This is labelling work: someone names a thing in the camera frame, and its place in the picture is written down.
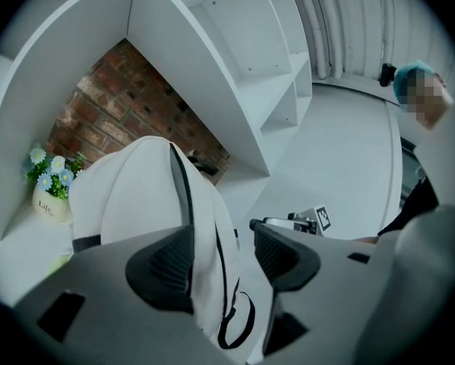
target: potted flower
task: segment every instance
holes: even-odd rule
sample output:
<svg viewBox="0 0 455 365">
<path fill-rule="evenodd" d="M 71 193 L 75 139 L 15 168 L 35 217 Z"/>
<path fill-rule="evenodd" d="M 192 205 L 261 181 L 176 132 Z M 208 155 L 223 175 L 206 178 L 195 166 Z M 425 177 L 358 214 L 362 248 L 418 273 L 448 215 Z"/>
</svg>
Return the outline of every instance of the potted flower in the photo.
<svg viewBox="0 0 455 365">
<path fill-rule="evenodd" d="M 69 218 L 68 190 L 74 179 L 83 172 L 84 156 L 63 158 L 46 153 L 39 144 L 30 151 L 24 174 L 35 183 L 33 208 L 51 219 L 64 222 Z"/>
</svg>

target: flower pot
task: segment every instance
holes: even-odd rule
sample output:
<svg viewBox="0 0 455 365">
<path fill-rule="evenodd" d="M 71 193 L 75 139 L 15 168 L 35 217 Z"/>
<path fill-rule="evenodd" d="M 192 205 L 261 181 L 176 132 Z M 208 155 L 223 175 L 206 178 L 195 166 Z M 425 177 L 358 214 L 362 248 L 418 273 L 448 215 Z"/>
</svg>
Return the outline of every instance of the flower pot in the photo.
<svg viewBox="0 0 455 365">
<path fill-rule="evenodd" d="M 45 215 L 56 222 L 65 222 L 70 217 L 68 200 L 61 200 L 46 191 L 35 187 L 33 192 L 33 208 L 39 214 Z"/>
</svg>

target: brick wall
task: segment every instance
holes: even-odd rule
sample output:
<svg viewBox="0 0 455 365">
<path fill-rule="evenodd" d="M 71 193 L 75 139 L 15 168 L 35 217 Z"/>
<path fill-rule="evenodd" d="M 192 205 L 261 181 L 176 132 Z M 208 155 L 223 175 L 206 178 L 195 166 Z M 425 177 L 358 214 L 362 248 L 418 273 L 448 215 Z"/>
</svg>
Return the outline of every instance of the brick wall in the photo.
<svg viewBox="0 0 455 365">
<path fill-rule="evenodd" d="M 175 142 L 185 153 L 216 167 L 214 183 L 229 154 L 158 71 L 127 41 L 109 50 L 65 102 L 47 142 L 48 151 L 88 164 L 145 135 Z"/>
</svg>

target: corrugated wall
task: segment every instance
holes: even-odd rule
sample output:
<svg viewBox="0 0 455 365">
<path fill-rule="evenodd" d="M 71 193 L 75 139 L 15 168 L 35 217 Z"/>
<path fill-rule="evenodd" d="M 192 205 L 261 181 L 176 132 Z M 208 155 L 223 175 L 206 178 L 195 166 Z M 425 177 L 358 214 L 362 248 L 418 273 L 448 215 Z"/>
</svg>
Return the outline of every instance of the corrugated wall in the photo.
<svg viewBox="0 0 455 365">
<path fill-rule="evenodd" d="M 447 82 L 455 98 L 455 48 L 433 11 L 422 0 L 312 0 L 322 30 L 322 44 L 312 36 L 309 13 L 296 0 L 310 46 L 314 78 L 322 52 L 327 75 L 350 75 L 378 85 L 385 62 L 400 66 L 421 59 Z"/>
</svg>

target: blue hair cap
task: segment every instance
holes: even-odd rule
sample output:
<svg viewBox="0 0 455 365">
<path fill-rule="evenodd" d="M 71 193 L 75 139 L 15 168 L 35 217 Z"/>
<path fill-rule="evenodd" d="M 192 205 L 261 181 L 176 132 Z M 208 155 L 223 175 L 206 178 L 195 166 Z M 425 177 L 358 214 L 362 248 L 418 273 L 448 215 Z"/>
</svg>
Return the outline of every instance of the blue hair cap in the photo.
<svg viewBox="0 0 455 365">
<path fill-rule="evenodd" d="M 429 75 L 434 75 L 434 69 L 422 61 L 416 61 L 408 65 L 401 66 L 394 74 L 394 94 L 404 110 L 407 110 L 406 97 L 408 96 L 408 74 L 412 70 L 424 71 Z"/>
</svg>

